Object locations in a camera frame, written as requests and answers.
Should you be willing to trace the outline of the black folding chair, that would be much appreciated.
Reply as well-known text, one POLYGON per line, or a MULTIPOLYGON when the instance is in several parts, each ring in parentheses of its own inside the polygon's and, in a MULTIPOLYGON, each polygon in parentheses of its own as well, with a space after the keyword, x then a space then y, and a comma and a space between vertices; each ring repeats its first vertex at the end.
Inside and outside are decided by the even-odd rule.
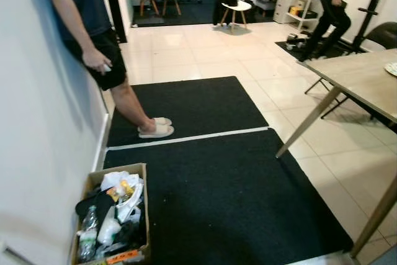
POLYGON ((397 79, 388 74, 385 67, 396 62, 397 24, 385 23, 368 35, 385 50, 365 54, 338 56, 307 61, 303 66, 329 81, 332 89, 307 115, 303 124, 312 124, 334 102, 341 92, 354 99, 359 106, 386 126, 397 123, 397 79))

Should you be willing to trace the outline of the crushed clear plastic bottle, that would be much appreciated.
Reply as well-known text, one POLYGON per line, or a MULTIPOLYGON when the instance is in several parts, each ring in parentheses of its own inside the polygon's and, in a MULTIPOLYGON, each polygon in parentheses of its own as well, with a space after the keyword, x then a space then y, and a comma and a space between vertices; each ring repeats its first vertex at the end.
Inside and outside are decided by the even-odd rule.
POLYGON ((97 207, 91 205, 82 221, 82 230, 79 231, 78 261, 86 263, 96 258, 97 226, 99 220, 96 213, 97 207))

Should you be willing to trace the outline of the white plastic bag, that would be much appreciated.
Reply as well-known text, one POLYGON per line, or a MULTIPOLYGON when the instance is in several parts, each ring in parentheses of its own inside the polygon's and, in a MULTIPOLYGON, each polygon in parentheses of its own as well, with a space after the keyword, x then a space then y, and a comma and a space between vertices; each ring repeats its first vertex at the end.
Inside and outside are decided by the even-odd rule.
POLYGON ((116 217, 116 208, 111 207, 105 215, 102 225, 97 233, 97 242, 102 245, 110 246, 113 244, 115 236, 121 231, 121 223, 116 217))

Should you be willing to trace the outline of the dark area rug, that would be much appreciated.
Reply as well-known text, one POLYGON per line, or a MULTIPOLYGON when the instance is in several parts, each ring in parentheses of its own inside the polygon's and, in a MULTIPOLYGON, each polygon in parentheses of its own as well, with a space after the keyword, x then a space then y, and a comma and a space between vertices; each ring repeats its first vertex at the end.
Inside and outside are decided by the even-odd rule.
MULTIPOLYGON (((179 15, 175 5, 169 3, 167 12, 164 16, 156 15, 154 9, 144 9, 140 15, 139 7, 134 6, 133 24, 137 27, 158 27, 173 25, 195 25, 213 23, 213 11, 215 10, 216 0, 196 1, 179 0, 177 4, 181 7, 182 14, 179 15)), ((246 16, 248 23, 269 23, 273 22, 274 10, 263 11, 255 5, 250 10, 246 10, 242 15, 246 16)))

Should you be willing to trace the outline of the person in black trousers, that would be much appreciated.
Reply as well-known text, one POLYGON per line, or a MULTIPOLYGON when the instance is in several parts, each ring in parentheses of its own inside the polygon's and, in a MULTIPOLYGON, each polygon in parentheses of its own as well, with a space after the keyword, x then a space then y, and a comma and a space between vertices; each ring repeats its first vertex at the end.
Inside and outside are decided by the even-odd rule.
POLYGON ((319 0, 323 15, 319 18, 314 32, 307 41, 304 53, 298 61, 324 56, 344 35, 351 26, 346 13, 346 2, 343 0, 319 0))

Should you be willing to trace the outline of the black floor mat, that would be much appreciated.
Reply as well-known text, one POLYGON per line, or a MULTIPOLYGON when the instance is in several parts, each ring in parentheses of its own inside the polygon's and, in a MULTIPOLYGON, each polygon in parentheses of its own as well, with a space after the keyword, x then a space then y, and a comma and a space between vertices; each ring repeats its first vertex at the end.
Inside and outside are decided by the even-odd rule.
POLYGON ((113 117, 107 151, 225 137, 269 128, 235 76, 136 84, 133 91, 148 115, 170 118, 175 132, 166 138, 140 138, 128 121, 113 117))
POLYGON ((144 163, 151 265, 287 265, 354 242, 274 130, 110 151, 144 163))

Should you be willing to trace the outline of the brown cardboard rubbish box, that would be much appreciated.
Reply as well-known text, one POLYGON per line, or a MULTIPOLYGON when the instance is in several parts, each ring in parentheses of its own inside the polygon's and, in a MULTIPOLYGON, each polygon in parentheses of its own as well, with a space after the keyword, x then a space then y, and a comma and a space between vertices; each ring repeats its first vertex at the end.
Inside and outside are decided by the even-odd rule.
POLYGON ((150 265, 151 237, 149 228, 148 181, 146 165, 135 163, 118 168, 100 169, 90 173, 84 183, 81 199, 74 206, 78 217, 78 230, 71 248, 71 265, 150 265), (97 207, 99 231, 111 207, 121 231, 110 246, 96 243, 96 258, 79 263, 78 233, 91 205, 97 207))

